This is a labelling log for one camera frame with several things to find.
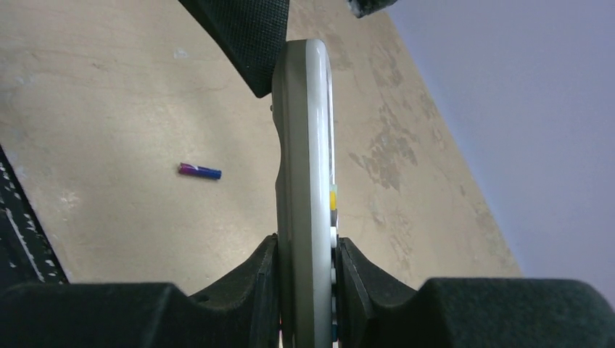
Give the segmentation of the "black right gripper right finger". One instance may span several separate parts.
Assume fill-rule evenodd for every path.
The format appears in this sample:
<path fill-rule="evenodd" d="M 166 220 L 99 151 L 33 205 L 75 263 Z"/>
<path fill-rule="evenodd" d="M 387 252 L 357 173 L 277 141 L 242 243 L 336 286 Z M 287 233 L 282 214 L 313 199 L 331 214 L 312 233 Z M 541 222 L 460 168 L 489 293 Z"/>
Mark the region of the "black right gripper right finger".
<path fill-rule="evenodd" d="M 412 289 L 348 238 L 337 257 L 343 347 L 614 345 L 614 310 L 581 281 L 430 278 Z"/>

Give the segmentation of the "white universal AC remote control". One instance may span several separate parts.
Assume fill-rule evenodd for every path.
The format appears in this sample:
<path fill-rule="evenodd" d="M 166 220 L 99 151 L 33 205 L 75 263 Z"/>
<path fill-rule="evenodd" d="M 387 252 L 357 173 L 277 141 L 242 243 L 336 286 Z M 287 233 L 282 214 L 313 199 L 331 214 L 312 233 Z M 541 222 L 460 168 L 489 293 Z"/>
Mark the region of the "white universal AC remote control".
<path fill-rule="evenodd" d="M 322 40 L 284 45 L 271 96 L 281 150 L 276 208 L 282 344 L 331 347 L 334 117 L 331 65 Z"/>

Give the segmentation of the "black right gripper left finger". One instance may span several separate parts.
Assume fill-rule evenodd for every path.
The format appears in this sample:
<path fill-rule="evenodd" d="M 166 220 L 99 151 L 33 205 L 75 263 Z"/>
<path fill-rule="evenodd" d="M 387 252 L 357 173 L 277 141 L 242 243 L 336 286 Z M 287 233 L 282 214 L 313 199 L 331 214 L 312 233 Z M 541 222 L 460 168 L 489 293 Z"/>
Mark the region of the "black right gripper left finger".
<path fill-rule="evenodd" d="M 1 295 L 3 347 L 276 347 L 278 240 L 195 294 L 171 283 L 34 284 Z"/>

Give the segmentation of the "blue purple AAA battery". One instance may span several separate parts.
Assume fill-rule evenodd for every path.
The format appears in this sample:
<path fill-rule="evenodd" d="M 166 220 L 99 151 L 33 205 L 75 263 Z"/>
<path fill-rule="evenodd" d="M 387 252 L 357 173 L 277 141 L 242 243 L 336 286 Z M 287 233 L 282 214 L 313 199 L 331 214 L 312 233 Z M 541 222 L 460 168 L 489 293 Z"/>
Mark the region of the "blue purple AAA battery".
<path fill-rule="evenodd" d="M 191 165 L 188 163 L 180 163 L 178 166 L 178 173 L 181 175 L 190 175 L 198 178 L 206 178 L 210 180 L 220 180 L 222 172 L 220 170 L 211 169 L 208 167 L 201 167 L 197 165 Z"/>

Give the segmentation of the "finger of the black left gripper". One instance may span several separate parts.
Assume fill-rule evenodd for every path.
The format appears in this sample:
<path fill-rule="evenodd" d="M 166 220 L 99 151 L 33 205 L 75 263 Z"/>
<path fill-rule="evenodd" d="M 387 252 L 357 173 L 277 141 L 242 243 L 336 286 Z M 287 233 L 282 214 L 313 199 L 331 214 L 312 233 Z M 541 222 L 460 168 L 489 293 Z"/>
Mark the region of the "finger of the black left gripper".
<path fill-rule="evenodd" d="M 347 0 L 356 18 L 363 18 L 395 4 L 397 0 Z"/>
<path fill-rule="evenodd" d="M 271 93 L 276 60 L 286 42 L 289 2 L 180 0 L 213 38 L 257 98 Z"/>

